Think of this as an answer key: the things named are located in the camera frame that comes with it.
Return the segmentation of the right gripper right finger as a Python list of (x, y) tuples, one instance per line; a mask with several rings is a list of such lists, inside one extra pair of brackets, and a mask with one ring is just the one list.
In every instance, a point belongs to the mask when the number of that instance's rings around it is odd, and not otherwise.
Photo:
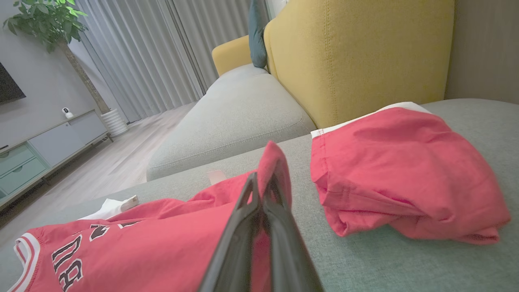
[(273, 292), (323, 292), (324, 288), (294, 220), (280, 182), (264, 194), (265, 228), (270, 238)]

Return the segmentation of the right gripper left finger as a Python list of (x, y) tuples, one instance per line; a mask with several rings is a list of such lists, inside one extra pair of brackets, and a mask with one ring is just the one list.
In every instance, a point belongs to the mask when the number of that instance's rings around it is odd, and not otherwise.
[(263, 292), (261, 242), (264, 212), (257, 172), (249, 174), (219, 239), (199, 292)]

